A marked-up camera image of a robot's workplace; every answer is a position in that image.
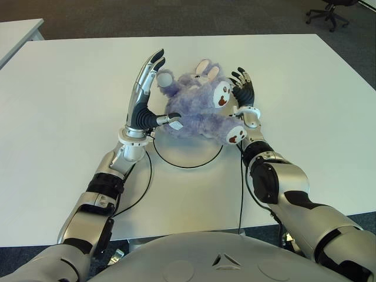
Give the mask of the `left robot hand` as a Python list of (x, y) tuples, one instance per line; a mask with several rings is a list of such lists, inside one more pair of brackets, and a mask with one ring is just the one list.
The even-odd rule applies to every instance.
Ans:
[(179, 113), (156, 115), (148, 108), (150, 88), (158, 70), (165, 64), (164, 49), (151, 55), (141, 67), (128, 106), (126, 126), (134, 130), (149, 130), (175, 122), (181, 118)]

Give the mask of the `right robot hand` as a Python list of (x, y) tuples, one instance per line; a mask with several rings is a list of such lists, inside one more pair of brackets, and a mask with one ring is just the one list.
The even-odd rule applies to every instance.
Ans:
[(232, 71), (231, 75), (229, 79), (233, 84), (233, 95), (238, 106), (253, 106), (255, 92), (250, 75), (241, 67), (237, 68), (237, 72)]

